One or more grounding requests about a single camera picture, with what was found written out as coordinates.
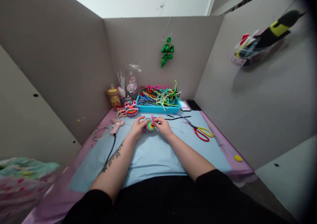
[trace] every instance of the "black sleeve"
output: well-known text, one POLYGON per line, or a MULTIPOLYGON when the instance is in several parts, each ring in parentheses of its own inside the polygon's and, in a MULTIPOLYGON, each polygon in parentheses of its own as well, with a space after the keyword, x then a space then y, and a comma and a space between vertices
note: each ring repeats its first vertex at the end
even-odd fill
POLYGON ((62 224, 103 223, 112 209, 112 201, 105 192, 93 189, 88 191, 67 213, 62 224))
POLYGON ((203 199, 224 219, 238 223, 288 223, 242 193, 230 178, 219 170, 199 176, 196 185, 203 199))

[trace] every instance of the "phone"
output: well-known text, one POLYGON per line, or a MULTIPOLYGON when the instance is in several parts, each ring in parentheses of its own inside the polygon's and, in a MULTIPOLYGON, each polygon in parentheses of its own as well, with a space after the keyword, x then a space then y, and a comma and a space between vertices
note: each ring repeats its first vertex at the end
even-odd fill
POLYGON ((181 100, 181 101, 179 101, 179 102, 180 102, 180 104, 181 104, 181 106, 182 106, 182 108, 181 108, 182 111, 184 111, 184 112, 189 112, 189 111, 192 110, 192 109, 189 107, 189 105, 188 105, 188 103, 187 103, 186 101, 181 100))
POLYGON ((194 100, 186 100, 186 103, 189 107, 191 107, 194 111, 201 111, 201 108, 198 106, 198 104, 194 100))

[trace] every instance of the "green pipe cleaner ornament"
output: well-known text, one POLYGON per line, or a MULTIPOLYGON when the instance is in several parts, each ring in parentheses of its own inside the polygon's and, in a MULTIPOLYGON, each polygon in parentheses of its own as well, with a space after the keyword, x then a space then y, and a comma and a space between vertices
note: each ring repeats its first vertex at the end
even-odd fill
POLYGON ((164 67, 165 63, 167 62, 167 60, 170 60, 173 58, 173 53, 174 53, 174 45, 171 44, 171 37, 167 37, 165 44, 163 44, 163 48, 162 48, 162 53, 163 56, 161 58, 161 68, 164 67))

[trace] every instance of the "arm tattoo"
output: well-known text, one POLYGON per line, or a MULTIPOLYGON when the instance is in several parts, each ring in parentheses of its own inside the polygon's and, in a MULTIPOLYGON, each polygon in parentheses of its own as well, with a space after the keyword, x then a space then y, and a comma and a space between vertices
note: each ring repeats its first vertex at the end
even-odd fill
POLYGON ((105 166, 102 168, 102 170, 100 171, 100 173, 99 173, 99 175, 101 174, 101 173, 104 173, 105 171, 106 171, 106 169, 108 169, 110 166, 111 166, 111 164, 112 164, 112 160, 114 160, 115 159, 115 157, 116 157, 116 159, 118 159, 118 157, 120 156, 120 150, 121 150, 121 147, 123 147, 123 142, 121 143, 121 145, 119 146, 119 148, 114 152, 114 154, 112 155, 112 157, 110 157, 110 159, 108 160, 108 162, 105 164, 105 166))

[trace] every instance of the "yellow button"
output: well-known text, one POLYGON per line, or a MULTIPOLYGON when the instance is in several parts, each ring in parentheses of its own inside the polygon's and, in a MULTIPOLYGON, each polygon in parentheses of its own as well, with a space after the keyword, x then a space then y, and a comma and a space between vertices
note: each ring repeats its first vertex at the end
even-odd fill
POLYGON ((242 162, 242 158, 241 158, 240 156, 238 156, 238 155, 235 155, 235 156, 234 156, 234 159, 235 159, 236 161, 242 162))

